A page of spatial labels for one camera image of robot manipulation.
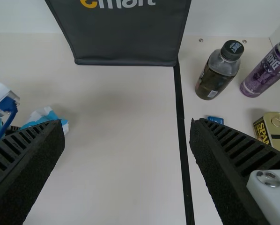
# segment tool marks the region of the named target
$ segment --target black divider strip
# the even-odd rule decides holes
[[[190,172],[188,163],[187,141],[184,123],[184,103],[181,83],[181,72],[179,62],[173,67],[174,83],[176,90],[176,107],[177,107],[177,131],[179,142],[179,153],[181,159],[183,190],[184,190],[184,204],[186,213],[186,224],[194,225],[194,211],[191,193]]]

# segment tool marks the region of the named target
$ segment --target drink can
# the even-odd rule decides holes
[[[267,112],[253,123],[256,138],[280,151],[280,112]]]
[[[280,42],[262,59],[240,85],[248,97],[257,97],[280,79]]]

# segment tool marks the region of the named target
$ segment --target metal screw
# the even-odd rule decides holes
[[[262,183],[272,188],[280,186],[280,178],[273,172],[261,170],[257,172],[257,179]]]

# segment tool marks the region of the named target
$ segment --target purple can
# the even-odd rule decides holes
[[[280,42],[262,59],[240,85],[248,97],[257,97],[280,79]]]

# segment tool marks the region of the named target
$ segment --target shopping bag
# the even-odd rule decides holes
[[[191,0],[45,0],[79,65],[174,66]]]

